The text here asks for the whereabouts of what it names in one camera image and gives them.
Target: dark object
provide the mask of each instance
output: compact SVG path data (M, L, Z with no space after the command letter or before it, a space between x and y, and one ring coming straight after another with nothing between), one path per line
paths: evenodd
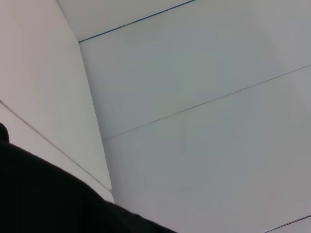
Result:
M9 142L9 133L6 127L0 123L0 140Z
M8 141L1 124L0 232L173 232L103 200L79 179Z

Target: white wall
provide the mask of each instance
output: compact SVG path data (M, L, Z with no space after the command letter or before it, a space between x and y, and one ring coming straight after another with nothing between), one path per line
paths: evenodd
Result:
M310 214L310 7L196 1L81 43L117 204L182 233Z
M80 47L55 0L2 0L0 31L0 100L111 189Z

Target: white ceiling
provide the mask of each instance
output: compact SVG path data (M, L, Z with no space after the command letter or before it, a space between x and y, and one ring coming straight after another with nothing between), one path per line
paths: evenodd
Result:
M56 1L79 41L187 2L187 0Z
M310 65L310 7L199 0L81 43L102 137Z

